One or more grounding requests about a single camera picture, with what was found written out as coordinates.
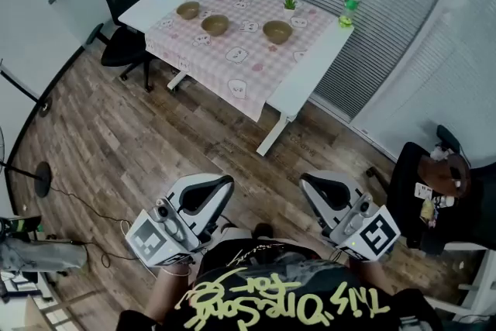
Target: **tablecloth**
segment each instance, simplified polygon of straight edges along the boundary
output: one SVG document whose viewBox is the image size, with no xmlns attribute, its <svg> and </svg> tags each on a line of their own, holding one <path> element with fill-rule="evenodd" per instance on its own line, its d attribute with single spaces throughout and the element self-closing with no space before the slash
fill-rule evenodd
<svg viewBox="0 0 496 331">
<path fill-rule="evenodd" d="M 266 100 L 335 18 L 302 1 L 290 20 L 284 18 L 284 0 L 190 1 L 200 3 L 198 17 L 184 20 L 175 11 L 169 13 L 145 33 L 146 50 L 255 121 Z M 210 37 L 201 24 L 215 14 L 227 16 L 229 28 Z M 269 42 L 262 31 L 264 23 L 275 19 L 293 28 L 281 45 Z"/>
</svg>

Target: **person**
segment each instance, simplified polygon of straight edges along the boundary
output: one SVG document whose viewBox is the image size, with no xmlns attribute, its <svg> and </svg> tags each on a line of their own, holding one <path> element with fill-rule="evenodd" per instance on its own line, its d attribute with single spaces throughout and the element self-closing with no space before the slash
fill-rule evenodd
<svg viewBox="0 0 496 331">
<path fill-rule="evenodd" d="M 117 331 L 443 329 L 419 290 L 394 293 L 378 262 L 323 260 L 296 242 L 271 239 L 266 224 L 249 238 L 226 238 L 232 231 L 204 255 L 191 286 L 187 265 L 162 268 L 144 313 L 124 311 Z"/>
</svg>

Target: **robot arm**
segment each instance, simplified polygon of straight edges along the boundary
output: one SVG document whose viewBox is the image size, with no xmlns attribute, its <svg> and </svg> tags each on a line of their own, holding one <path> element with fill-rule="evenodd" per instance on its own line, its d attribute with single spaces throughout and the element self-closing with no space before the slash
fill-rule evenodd
<svg viewBox="0 0 496 331">
<path fill-rule="evenodd" d="M 318 217 L 322 238 L 358 260 L 377 260 L 400 235 L 386 207 L 375 205 L 344 174 L 305 173 L 300 188 Z M 182 177 L 155 207 L 139 214 L 126 240 L 148 267 L 188 261 L 211 243 L 233 191 L 229 175 Z"/>
<path fill-rule="evenodd" d="M 358 260 L 377 260 L 400 236 L 385 205 L 345 174 L 313 171 L 300 178 L 300 188 L 318 217 L 322 238 Z"/>
<path fill-rule="evenodd" d="M 188 261 L 212 241 L 216 220 L 234 191 L 229 175 L 179 178 L 151 211 L 142 211 L 126 235 L 148 267 Z"/>
</svg>

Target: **white table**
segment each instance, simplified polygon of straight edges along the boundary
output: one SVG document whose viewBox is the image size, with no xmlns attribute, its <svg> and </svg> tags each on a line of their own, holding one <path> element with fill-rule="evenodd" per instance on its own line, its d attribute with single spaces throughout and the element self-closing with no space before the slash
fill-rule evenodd
<svg viewBox="0 0 496 331">
<path fill-rule="evenodd" d="M 119 21 L 145 33 L 155 22 L 186 1 L 140 0 L 124 12 L 119 17 Z M 284 127 L 296 119 L 301 107 L 315 90 L 352 32 L 353 27 L 341 28 L 338 19 L 335 19 L 277 86 L 272 96 L 268 98 L 267 104 L 278 110 L 281 117 L 258 147 L 258 154 L 264 156 L 282 133 Z M 173 89 L 185 77 L 186 73 L 181 71 L 167 87 Z"/>
</svg>

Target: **floor lamp base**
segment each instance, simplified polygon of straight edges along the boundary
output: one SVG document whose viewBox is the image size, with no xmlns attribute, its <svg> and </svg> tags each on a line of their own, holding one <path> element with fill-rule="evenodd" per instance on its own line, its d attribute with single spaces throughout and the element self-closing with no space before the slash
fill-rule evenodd
<svg viewBox="0 0 496 331">
<path fill-rule="evenodd" d="M 47 97 L 45 103 L 40 107 L 40 117 L 45 117 L 52 108 L 52 98 Z"/>
<path fill-rule="evenodd" d="M 41 178 L 41 180 L 36 179 L 34 181 L 34 191 L 38 197 L 44 198 L 48 195 L 52 183 L 52 170 L 50 169 L 50 165 L 46 161 L 42 161 L 38 164 L 35 174 L 37 177 Z"/>
</svg>

